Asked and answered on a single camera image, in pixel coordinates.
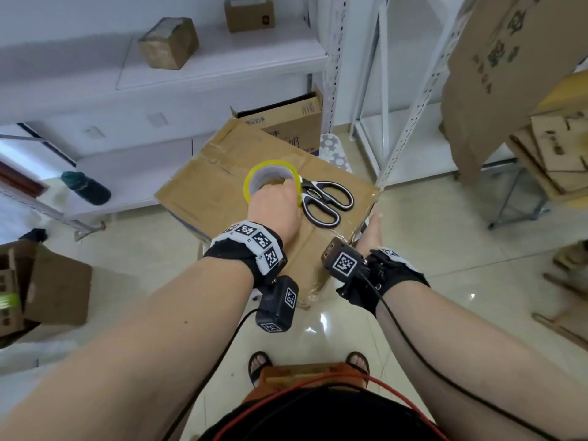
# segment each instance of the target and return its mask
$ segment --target person's left arm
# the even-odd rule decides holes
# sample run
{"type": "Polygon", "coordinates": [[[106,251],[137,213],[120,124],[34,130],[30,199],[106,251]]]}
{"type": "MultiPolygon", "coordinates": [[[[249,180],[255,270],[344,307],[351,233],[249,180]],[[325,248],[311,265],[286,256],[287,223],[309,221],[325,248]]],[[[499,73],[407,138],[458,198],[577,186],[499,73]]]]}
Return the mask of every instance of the person's left arm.
{"type": "MultiPolygon", "coordinates": [[[[300,225],[294,186],[261,189],[247,218],[286,244],[300,225]]],[[[0,439],[161,439],[225,349],[253,285],[239,260],[198,261],[64,360],[6,415],[0,439]]]]}

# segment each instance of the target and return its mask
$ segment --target green tape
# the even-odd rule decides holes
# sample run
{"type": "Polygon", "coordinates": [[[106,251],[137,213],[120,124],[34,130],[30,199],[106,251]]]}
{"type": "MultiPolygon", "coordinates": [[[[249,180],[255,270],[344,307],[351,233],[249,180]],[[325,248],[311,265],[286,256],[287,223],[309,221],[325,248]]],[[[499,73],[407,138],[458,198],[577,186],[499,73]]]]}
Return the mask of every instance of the green tape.
{"type": "Polygon", "coordinates": [[[21,300],[18,294],[2,294],[0,295],[0,309],[16,308],[20,306],[21,300]]]}

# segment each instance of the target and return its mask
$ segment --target forearm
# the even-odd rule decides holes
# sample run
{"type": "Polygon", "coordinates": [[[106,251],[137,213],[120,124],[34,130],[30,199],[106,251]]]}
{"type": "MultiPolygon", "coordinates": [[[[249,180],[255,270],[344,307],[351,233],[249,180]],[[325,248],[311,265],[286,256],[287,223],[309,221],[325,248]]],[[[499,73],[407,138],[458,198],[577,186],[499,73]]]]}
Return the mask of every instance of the forearm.
{"type": "Polygon", "coordinates": [[[63,361],[6,416],[0,439],[158,439],[222,353],[252,287],[242,262],[200,260],[63,361]]]}
{"type": "MultiPolygon", "coordinates": [[[[421,355],[454,382],[557,437],[588,434],[587,391],[539,353],[422,283],[399,283],[384,299],[421,355]]],[[[536,439],[426,369],[382,304],[376,316],[402,369],[450,439],[536,439]]]]}

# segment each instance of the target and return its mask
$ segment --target red cable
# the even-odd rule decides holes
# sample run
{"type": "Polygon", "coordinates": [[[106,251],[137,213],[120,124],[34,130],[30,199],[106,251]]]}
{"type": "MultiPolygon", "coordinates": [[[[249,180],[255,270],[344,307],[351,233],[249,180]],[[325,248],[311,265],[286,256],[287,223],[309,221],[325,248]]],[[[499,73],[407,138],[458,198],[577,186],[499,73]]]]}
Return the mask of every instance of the red cable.
{"type": "Polygon", "coordinates": [[[437,426],[435,426],[435,424],[430,422],[429,418],[427,418],[426,415],[423,412],[421,412],[419,410],[419,408],[410,401],[410,399],[408,399],[403,394],[397,392],[396,390],[394,390],[392,387],[390,387],[388,384],[382,382],[381,380],[376,379],[376,378],[372,378],[371,376],[365,375],[359,371],[354,372],[354,373],[326,373],[324,375],[318,376],[317,378],[312,378],[312,379],[306,380],[304,382],[298,382],[297,384],[294,384],[292,387],[284,389],[281,392],[271,394],[271,395],[263,398],[261,401],[255,403],[250,408],[243,411],[242,413],[237,415],[233,420],[231,420],[229,423],[227,423],[221,430],[218,431],[218,433],[214,437],[213,441],[219,441],[221,439],[221,437],[226,433],[227,430],[231,429],[231,427],[234,427],[235,424],[237,424],[239,421],[241,421],[247,415],[250,415],[252,412],[254,412],[258,408],[260,408],[262,405],[267,404],[269,401],[272,401],[272,400],[278,398],[279,396],[282,396],[283,394],[291,392],[292,390],[302,388],[305,385],[312,384],[313,382],[318,382],[320,380],[324,380],[324,379],[328,379],[328,378],[356,378],[358,376],[361,376],[365,380],[375,382],[380,387],[384,387],[390,393],[399,397],[406,404],[408,404],[408,407],[410,407],[411,409],[416,411],[419,414],[420,418],[423,420],[423,422],[425,424],[427,424],[431,428],[431,430],[433,430],[443,441],[449,441],[449,439],[443,433],[441,433],[441,431],[439,429],[437,429],[437,426]]]}

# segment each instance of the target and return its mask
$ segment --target black shirt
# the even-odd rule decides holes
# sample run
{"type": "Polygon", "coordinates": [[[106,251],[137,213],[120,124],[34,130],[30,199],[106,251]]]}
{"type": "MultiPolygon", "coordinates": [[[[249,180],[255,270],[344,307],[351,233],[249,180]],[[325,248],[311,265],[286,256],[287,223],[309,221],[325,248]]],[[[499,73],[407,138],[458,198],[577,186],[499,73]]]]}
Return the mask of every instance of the black shirt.
{"type": "MultiPolygon", "coordinates": [[[[257,401],[241,404],[200,438],[212,441],[217,432],[257,401]]],[[[418,413],[379,394],[335,388],[293,390],[269,401],[229,429],[229,440],[439,441],[418,413]]]]}

